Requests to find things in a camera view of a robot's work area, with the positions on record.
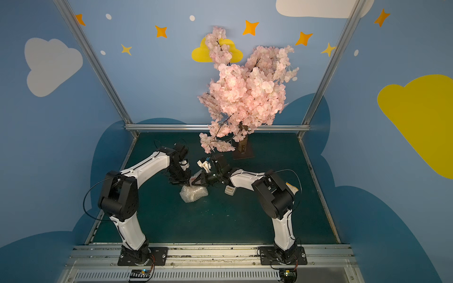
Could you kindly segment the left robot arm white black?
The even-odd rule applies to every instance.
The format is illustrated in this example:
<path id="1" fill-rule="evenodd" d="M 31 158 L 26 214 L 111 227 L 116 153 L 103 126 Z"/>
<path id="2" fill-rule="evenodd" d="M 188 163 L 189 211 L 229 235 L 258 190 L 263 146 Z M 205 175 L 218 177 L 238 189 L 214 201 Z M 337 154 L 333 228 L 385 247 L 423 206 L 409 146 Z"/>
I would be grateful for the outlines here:
<path id="1" fill-rule="evenodd" d="M 114 223 L 126 252 L 137 256 L 149 252 L 148 241 L 137 216 L 140 186 L 161 171 L 170 173 L 172 184 L 188 184 L 191 170 L 187 154 L 188 148 L 181 143 L 173 148 L 160 147 L 138 164 L 106 175 L 98 207 Z"/>

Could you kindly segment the white tape dispenser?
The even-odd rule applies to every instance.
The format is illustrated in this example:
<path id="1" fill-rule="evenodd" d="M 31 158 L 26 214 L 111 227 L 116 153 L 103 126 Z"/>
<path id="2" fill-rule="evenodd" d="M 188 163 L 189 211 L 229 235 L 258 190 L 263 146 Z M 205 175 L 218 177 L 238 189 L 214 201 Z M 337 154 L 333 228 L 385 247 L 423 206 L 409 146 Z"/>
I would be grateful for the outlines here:
<path id="1" fill-rule="evenodd" d="M 225 194 L 227 194 L 227 195 L 229 195 L 229 196 L 234 196 L 236 190 L 237 190 L 236 187 L 233 187 L 233 186 L 226 186 L 224 192 L 225 192 Z"/>

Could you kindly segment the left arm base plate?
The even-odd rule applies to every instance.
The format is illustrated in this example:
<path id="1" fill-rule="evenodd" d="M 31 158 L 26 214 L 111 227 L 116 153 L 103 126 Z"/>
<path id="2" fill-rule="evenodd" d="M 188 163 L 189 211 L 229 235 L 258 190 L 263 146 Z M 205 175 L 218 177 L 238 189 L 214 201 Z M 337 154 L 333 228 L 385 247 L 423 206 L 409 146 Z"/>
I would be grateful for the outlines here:
<path id="1" fill-rule="evenodd" d="M 122 247 L 118 266 L 164 266 L 168 255 L 167 247 L 144 247 L 133 251 Z"/>

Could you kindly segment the clear bubble wrap sheet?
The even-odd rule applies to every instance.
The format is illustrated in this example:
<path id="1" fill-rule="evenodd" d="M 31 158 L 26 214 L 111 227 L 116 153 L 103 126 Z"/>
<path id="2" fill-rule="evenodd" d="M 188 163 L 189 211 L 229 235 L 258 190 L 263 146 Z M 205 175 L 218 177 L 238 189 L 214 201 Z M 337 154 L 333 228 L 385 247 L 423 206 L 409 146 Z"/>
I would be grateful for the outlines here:
<path id="1" fill-rule="evenodd" d="M 185 203 L 196 202 L 197 200 L 204 198 L 209 195 L 208 190 L 205 186 L 193 185 L 194 180 L 201 175 L 201 172 L 197 172 L 191 176 L 182 189 L 180 190 L 180 197 Z"/>

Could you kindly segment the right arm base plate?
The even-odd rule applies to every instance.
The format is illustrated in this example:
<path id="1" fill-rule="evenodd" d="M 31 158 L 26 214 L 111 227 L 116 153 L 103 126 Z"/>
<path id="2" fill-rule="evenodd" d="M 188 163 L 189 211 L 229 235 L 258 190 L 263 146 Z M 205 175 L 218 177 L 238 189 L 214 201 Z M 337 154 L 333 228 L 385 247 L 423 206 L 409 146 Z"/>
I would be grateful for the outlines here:
<path id="1" fill-rule="evenodd" d="M 275 246 L 259 246 L 261 265 L 307 265 L 307 256 L 302 246 L 294 245 L 283 251 Z"/>

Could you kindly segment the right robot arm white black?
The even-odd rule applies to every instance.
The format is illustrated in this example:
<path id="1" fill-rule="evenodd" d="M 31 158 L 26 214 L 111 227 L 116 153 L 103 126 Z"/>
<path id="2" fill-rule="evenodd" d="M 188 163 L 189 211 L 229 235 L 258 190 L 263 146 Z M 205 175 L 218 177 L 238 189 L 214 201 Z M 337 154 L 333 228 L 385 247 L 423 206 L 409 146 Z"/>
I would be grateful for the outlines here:
<path id="1" fill-rule="evenodd" d="M 208 187 L 221 183 L 226 191 L 234 192 L 237 188 L 253 191 L 264 212 L 272 219 L 276 250 L 289 253 L 296 249 L 292 227 L 296 187 L 289 185 L 273 170 L 256 173 L 231 167 L 220 153 L 198 160 L 197 165 L 200 171 L 190 181 L 191 185 Z"/>

